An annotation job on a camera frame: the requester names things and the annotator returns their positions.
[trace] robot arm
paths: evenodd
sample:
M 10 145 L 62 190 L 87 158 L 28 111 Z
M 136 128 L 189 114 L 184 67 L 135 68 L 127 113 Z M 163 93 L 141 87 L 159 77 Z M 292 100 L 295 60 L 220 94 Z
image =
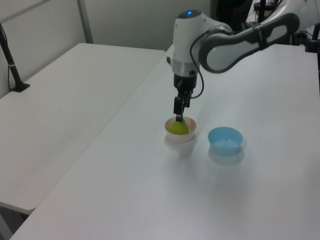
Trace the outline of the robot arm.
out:
M 212 73 L 226 72 L 241 59 L 319 23 L 319 17 L 320 0 L 283 0 L 261 24 L 232 35 L 227 24 L 199 11 L 181 13 L 174 24 L 171 61 L 178 91 L 173 110 L 176 120 L 182 121 L 184 108 L 190 105 L 200 64 Z

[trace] gray floor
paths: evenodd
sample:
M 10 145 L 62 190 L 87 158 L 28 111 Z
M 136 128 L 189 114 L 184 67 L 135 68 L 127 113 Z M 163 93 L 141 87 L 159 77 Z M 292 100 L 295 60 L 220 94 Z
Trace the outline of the gray floor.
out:
M 0 240 L 9 240 L 27 217 L 20 212 L 0 207 Z

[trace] light blue plastic bowl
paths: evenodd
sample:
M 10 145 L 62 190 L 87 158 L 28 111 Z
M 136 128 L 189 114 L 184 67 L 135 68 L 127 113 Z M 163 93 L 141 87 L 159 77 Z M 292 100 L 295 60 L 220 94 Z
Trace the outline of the light blue plastic bowl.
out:
M 243 141 L 241 133 L 227 126 L 212 129 L 208 134 L 210 149 L 220 156 L 232 156 L 236 154 Z

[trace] yellow-green ball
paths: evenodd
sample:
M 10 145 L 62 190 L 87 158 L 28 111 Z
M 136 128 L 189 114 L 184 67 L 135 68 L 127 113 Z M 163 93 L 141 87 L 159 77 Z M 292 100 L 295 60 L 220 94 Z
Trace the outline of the yellow-green ball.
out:
M 176 135 L 185 135 L 189 133 L 189 128 L 184 119 L 182 122 L 174 121 L 168 128 L 168 132 Z

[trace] bowl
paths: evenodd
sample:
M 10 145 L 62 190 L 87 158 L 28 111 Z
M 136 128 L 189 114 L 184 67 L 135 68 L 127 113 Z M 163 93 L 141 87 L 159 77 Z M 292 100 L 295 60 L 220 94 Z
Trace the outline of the bowl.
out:
M 209 132 L 208 140 L 212 152 L 220 156 L 232 156 L 239 151 L 243 137 L 238 130 L 221 126 Z
M 168 128 L 176 120 L 176 117 L 170 118 L 164 124 L 164 128 L 165 128 L 166 135 L 168 136 L 168 138 L 171 139 L 174 142 L 177 142 L 177 143 L 185 143 L 185 142 L 190 141 L 194 137 L 195 130 L 196 130 L 196 127 L 197 127 L 196 122 L 192 118 L 184 116 L 183 119 L 185 120 L 185 123 L 189 128 L 189 133 L 188 134 L 178 135 L 178 134 L 173 134 L 171 132 L 168 132 Z

